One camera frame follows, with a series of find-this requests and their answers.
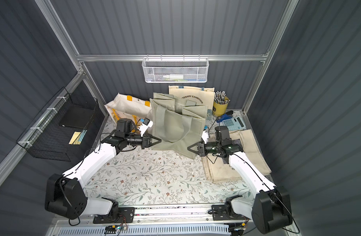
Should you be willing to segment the cream canvas bag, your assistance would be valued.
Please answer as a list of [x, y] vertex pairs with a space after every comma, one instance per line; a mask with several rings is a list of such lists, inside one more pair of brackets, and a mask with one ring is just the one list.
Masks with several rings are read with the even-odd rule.
[[[230, 138], [233, 143], [237, 143], [242, 146], [246, 156], [260, 171], [260, 173], [264, 176], [271, 174], [271, 169], [266, 163], [251, 129], [231, 131]], [[222, 159], [215, 157], [212, 154], [202, 157], [202, 163], [206, 178], [212, 183], [242, 180], [236, 170], [234, 170], [230, 165], [224, 164]]]

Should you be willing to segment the olive green tote bag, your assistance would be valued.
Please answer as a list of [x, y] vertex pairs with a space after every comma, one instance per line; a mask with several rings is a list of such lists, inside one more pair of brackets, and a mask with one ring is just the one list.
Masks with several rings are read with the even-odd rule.
[[174, 151], [194, 159], [197, 155], [188, 147], [201, 141], [208, 107], [192, 100], [182, 100], [170, 94], [154, 93], [152, 106], [152, 135], [161, 139], [153, 150]]

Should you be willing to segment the white tote bag yellow handles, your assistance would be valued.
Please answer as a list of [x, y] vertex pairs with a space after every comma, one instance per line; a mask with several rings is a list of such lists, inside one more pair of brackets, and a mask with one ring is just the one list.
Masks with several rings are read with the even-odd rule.
[[104, 105], [114, 123], [121, 119], [130, 119], [135, 123], [140, 119], [152, 120], [151, 103], [131, 95], [118, 95]]

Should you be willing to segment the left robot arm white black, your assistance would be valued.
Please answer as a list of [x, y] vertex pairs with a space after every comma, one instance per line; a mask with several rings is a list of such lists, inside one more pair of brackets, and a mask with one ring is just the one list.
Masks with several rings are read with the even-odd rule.
[[145, 149], [161, 143], [161, 139], [147, 133], [153, 121], [144, 118], [136, 126], [130, 119], [117, 121], [115, 130], [100, 141], [96, 150], [84, 156], [82, 161], [63, 174], [53, 174], [47, 181], [44, 208], [48, 212], [63, 216], [69, 220], [82, 216], [101, 217], [102, 222], [121, 219], [118, 203], [105, 198], [88, 198], [83, 188], [87, 181], [108, 161], [120, 152], [126, 152], [127, 146]]

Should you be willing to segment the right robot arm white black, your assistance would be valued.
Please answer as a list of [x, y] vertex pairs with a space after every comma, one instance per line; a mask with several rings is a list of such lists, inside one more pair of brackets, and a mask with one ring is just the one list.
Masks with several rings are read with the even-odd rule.
[[262, 234], [285, 229], [295, 220], [292, 216], [289, 193], [283, 187], [277, 187], [268, 180], [249, 160], [242, 145], [230, 138], [226, 126], [215, 128], [213, 142], [200, 140], [187, 149], [200, 157], [212, 154], [232, 166], [246, 182], [254, 195], [249, 201], [243, 196], [235, 195], [226, 199], [224, 205], [213, 205], [210, 214], [213, 219], [249, 220]]

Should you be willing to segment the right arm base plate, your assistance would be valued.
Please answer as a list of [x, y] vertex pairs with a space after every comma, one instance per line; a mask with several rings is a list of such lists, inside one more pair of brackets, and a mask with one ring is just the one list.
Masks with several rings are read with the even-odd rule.
[[212, 215], [214, 221], [246, 220], [243, 215], [234, 213], [232, 209], [226, 205], [212, 205], [208, 214]]

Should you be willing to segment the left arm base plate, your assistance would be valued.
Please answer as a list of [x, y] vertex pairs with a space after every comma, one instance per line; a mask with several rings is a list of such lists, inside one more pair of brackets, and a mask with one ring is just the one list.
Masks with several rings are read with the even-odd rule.
[[93, 219], [94, 224], [121, 224], [132, 223], [135, 216], [134, 207], [116, 207], [107, 215], [96, 215]]

